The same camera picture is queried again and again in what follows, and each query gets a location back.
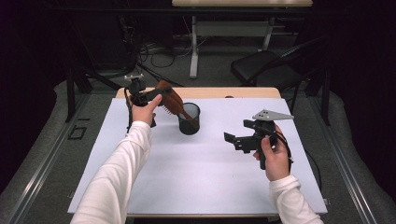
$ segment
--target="hand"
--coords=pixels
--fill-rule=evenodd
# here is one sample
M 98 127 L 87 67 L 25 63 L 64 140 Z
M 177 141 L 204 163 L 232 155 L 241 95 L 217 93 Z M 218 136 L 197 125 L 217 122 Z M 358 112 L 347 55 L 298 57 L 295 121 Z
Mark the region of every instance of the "hand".
M 132 105 L 132 121 L 143 121 L 151 126 L 151 122 L 155 117 L 153 113 L 155 107 L 157 107 L 163 97 L 158 94 L 148 105 L 145 106 L 137 106 Z
M 282 133 L 277 125 L 276 131 Z M 290 175 L 288 151 L 281 141 L 277 141 L 275 148 L 272 149 L 270 139 L 268 137 L 263 138 L 262 151 L 265 155 L 265 173 L 270 181 L 282 179 Z M 256 160 L 260 160 L 258 151 L 253 156 Z

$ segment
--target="person's left hand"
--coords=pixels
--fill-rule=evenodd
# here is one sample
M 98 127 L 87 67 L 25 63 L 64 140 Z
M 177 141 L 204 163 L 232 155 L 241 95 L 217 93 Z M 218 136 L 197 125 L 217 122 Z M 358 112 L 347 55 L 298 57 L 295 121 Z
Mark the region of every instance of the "person's left hand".
M 151 126 L 151 122 L 155 117 L 154 109 L 160 104 L 162 99 L 163 96 L 158 94 L 148 105 L 132 105 L 132 121 L 140 120 Z

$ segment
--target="black cup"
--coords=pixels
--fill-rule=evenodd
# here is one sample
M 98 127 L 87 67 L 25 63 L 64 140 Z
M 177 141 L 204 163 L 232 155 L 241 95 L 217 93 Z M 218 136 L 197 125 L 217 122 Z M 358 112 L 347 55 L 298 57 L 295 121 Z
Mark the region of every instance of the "black cup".
M 192 135 L 199 131 L 199 115 L 201 109 L 198 105 L 193 103 L 184 103 L 184 110 L 192 117 L 192 119 L 186 119 L 182 114 L 177 115 L 178 117 L 178 128 L 186 135 Z

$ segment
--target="desk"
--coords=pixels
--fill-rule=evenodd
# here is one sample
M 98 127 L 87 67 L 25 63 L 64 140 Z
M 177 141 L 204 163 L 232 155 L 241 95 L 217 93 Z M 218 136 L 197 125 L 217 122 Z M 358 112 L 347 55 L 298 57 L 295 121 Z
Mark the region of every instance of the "desk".
M 174 7 L 311 7 L 311 0 L 173 0 Z M 190 78 L 197 78 L 198 35 L 263 36 L 262 49 L 267 50 L 274 18 L 268 21 L 197 21 L 192 16 L 192 56 Z
M 168 115 L 160 107 L 155 110 L 157 126 L 152 129 L 150 157 L 134 183 L 128 215 L 276 216 L 277 211 L 268 199 L 268 179 L 259 163 L 252 153 L 234 150 L 223 138 L 223 132 L 252 135 L 252 130 L 243 127 L 243 119 L 251 119 L 264 107 L 288 114 L 286 102 L 279 98 L 276 89 L 175 88 L 175 91 L 184 102 L 201 107 L 201 129 L 197 134 L 184 135 L 178 130 L 176 116 Z M 262 98 L 266 93 L 272 98 Z M 246 98 L 224 98 L 227 95 Z M 127 122 L 125 100 L 113 99 L 69 213 L 76 211 L 89 181 L 125 135 Z M 293 120 L 279 120 L 276 124 L 290 143 L 294 159 L 291 171 L 300 178 L 305 198 L 316 213 L 327 213 Z

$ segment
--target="white sleeve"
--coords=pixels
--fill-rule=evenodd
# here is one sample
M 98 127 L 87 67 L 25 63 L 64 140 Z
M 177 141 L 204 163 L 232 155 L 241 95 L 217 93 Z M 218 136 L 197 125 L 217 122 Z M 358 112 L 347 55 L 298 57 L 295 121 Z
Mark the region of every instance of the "white sleeve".
M 71 223 L 125 223 L 132 185 L 150 148 L 150 127 L 135 121 L 91 180 Z
M 270 182 L 270 197 L 282 223 L 323 223 L 306 202 L 300 186 L 294 175 Z

